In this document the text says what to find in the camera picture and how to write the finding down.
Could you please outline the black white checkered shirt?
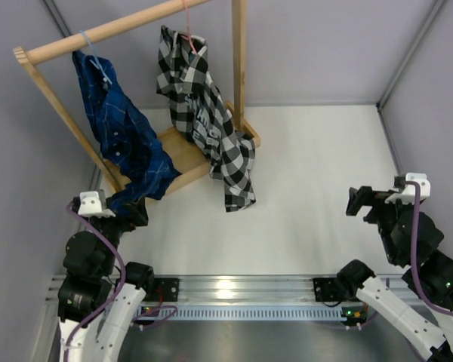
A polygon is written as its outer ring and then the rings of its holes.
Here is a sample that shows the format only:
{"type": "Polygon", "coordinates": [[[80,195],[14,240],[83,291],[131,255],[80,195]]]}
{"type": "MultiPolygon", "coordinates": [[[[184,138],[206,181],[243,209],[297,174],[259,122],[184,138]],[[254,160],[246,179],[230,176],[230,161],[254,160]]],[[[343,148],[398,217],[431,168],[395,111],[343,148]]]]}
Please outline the black white checkered shirt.
{"type": "Polygon", "coordinates": [[[165,25],[160,29],[156,93],[168,99],[171,123],[197,146],[209,163],[209,175],[223,182],[227,213],[256,203],[251,170],[253,138],[234,126],[232,112],[211,77],[204,38],[165,25]]]}

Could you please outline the pink wire hanger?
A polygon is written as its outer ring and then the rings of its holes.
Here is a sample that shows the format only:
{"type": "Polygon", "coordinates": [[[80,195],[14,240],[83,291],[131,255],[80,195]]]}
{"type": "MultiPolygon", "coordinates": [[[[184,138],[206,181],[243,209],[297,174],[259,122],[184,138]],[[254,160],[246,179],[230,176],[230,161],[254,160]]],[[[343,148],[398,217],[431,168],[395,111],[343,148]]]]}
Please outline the pink wire hanger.
{"type": "Polygon", "coordinates": [[[192,34],[191,34],[191,22],[190,22],[190,10],[188,8],[188,1],[187,0],[182,0],[182,5],[183,5],[183,9],[184,9],[184,12],[185,12],[185,15],[186,15],[186,35],[184,35],[183,37],[188,41],[189,45],[190,45],[190,48],[191,48],[191,51],[193,52],[194,55],[197,55],[197,50],[196,50],[196,47],[193,43],[193,38],[192,38],[192,34]]]}

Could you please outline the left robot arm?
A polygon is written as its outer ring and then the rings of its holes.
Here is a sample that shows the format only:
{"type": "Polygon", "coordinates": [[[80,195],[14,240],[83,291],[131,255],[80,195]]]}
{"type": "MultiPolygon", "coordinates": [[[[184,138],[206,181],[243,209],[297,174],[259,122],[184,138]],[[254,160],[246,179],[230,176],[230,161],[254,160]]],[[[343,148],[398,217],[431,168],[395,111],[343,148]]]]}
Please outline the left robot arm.
{"type": "Polygon", "coordinates": [[[125,263],[117,248],[124,233],[148,224],[144,203],[125,215],[78,214],[79,200],[67,210],[85,230],[66,244],[66,277],[58,292],[61,361],[117,361],[134,313],[156,291],[149,265],[125,263]]]}

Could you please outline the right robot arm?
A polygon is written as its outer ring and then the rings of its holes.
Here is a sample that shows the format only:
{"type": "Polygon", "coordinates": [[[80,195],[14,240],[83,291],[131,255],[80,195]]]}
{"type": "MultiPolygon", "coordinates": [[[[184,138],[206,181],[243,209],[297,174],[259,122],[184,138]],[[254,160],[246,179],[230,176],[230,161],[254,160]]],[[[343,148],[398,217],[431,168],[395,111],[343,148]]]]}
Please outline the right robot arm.
{"type": "Polygon", "coordinates": [[[355,216],[362,207],[369,207],[364,220],[377,226],[388,262],[405,268],[402,280],[436,323],[418,314],[358,259],[345,265],[334,282],[341,297],[374,308],[423,360],[453,361],[453,259],[438,249],[444,234],[420,211],[429,196],[428,181],[418,178],[386,192],[369,186],[351,188],[346,214],[355,216]]]}

